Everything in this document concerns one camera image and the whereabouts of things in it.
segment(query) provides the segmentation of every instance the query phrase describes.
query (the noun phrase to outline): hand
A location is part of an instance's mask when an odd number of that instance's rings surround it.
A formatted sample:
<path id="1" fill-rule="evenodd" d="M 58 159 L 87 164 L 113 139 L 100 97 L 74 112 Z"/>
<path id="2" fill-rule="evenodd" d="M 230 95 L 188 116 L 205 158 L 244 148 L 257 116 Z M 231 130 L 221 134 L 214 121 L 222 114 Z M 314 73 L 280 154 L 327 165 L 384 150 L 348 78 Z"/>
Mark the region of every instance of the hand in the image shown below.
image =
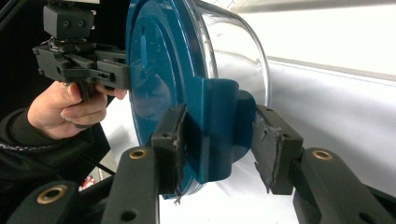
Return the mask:
<path id="1" fill-rule="evenodd" d="M 52 139 L 72 137 L 83 129 L 75 124 L 93 125 L 106 116 L 107 95 L 122 100 L 126 91 L 109 91 L 102 84 L 95 84 L 95 94 L 89 101 L 81 102 L 76 83 L 65 86 L 55 81 L 32 102 L 27 118 L 29 123 Z"/>

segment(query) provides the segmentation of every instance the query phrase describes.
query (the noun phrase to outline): brass insert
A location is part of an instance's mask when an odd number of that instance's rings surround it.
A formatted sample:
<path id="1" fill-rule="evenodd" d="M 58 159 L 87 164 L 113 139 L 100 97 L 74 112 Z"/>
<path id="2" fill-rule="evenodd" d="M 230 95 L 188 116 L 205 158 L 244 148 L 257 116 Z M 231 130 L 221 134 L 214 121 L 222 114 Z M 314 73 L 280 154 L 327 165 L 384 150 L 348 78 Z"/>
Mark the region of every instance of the brass insert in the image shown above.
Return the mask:
<path id="1" fill-rule="evenodd" d="M 61 199 L 67 192 L 67 186 L 57 185 L 41 192 L 37 197 L 37 202 L 41 204 L 53 203 Z"/>
<path id="2" fill-rule="evenodd" d="M 315 150 L 313 153 L 314 153 L 314 156 L 320 160 L 324 160 L 324 161 L 332 160 L 332 154 L 330 154 L 327 151 Z"/>
<path id="3" fill-rule="evenodd" d="M 134 159 L 134 160 L 139 160 L 139 159 L 142 159 L 142 158 L 146 157 L 147 154 L 148 154 L 147 150 L 138 149 L 138 150 L 132 151 L 129 154 L 129 157 L 131 157 L 131 159 Z"/>

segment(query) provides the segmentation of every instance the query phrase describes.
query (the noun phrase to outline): black sleeve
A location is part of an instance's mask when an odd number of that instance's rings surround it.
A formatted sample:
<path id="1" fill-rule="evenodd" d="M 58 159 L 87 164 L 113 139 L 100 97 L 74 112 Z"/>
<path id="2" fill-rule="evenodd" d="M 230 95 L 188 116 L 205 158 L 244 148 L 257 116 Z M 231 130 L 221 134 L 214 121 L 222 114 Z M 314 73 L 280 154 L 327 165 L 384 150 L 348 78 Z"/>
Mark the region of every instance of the black sleeve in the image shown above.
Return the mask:
<path id="1" fill-rule="evenodd" d="M 27 110 L 0 122 L 0 223 L 33 189 L 53 179 L 93 143 L 91 129 L 55 141 L 27 120 Z"/>

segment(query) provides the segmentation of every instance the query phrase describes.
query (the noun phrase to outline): white surface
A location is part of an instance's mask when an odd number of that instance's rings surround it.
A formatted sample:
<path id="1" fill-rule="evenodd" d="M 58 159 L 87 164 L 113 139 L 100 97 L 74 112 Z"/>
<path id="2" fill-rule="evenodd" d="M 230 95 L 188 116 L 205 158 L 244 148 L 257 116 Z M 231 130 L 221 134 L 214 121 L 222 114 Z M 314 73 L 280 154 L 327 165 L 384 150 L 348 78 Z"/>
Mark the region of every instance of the white surface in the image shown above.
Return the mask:
<path id="1" fill-rule="evenodd" d="M 304 147 L 337 153 L 360 181 L 396 197 L 396 81 L 269 62 L 271 107 Z"/>
<path id="2" fill-rule="evenodd" d="M 262 0 L 238 1 L 232 10 L 239 13 L 238 6 L 243 5 L 253 6 L 252 10 L 265 10 L 271 6 L 270 3 L 265 6 L 264 2 L 267 3 Z M 396 63 L 392 60 L 396 51 L 395 12 L 393 3 L 388 6 L 256 11 L 240 16 L 254 29 L 267 56 L 395 76 Z"/>
<path id="3" fill-rule="evenodd" d="M 115 99 L 102 121 L 117 162 L 124 150 L 138 146 L 128 95 L 125 98 Z M 197 193 L 183 197 L 181 204 L 160 197 L 161 223 L 298 223 L 292 196 L 267 194 L 253 162 L 249 152 L 233 165 L 229 178 L 206 184 Z"/>

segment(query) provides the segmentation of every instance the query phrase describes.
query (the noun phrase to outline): screw hole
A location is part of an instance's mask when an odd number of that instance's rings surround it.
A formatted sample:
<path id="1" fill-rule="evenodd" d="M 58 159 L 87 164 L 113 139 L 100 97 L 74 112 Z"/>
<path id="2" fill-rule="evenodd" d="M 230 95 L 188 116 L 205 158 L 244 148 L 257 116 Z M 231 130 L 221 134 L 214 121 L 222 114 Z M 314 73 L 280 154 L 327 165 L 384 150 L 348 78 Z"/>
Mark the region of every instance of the screw hole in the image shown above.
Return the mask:
<path id="1" fill-rule="evenodd" d="M 316 150 L 313 152 L 314 156 L 320 160 L 330 161 L 332 160 L 332 154 L 326 151 Z"/>
<path id="2" fill-rule="evenodd" d="M 135 218 L 136 218 L 136 213 L 133 211 L 125 211 L 121 215 L 121 221 L 129 222 L 134 220 Z"/>
<path id="3" fill-rule="evenodd" d="M 64 28 L 70 27 L 71 22 L 70 21 L 64 21 Z"/>
<path id="4" fill-rule="evenodd" d="M 66 194 L 66 191 L 67 191 L 67 186 L 65 185 L 58 185 L 46 189 L 38 195 L 37 202 L 40 204 L 56 202 Z"/>
<path id="5" fill-rule="evenodd" d="M 135 150 L 135 151 L 131 152 L 129 154 L 129 157 L 131 159 L 135 159 L 135 160 L 142 159 L 142 158 L 146 157 L 147 153 L 148 152 L 145 149 L 138 149 L 138 150 Z"/>
<path id="6" fill-rule="evenodd" d="M 365 223 L 369 223 L 369 224 L 375 224 L 375 219 L 370 216 L 370 214 L 367 213 L 359 213 L 359 217 L 361 218 L 361 220 L 363 220 Z"/>
<path id="7" fill-rule="evenodd" d="M 79 28 L 84 28 L 84 26 L 85 26 L 85 21 L 79 21 L 78 22 L 78 27 Z"/>

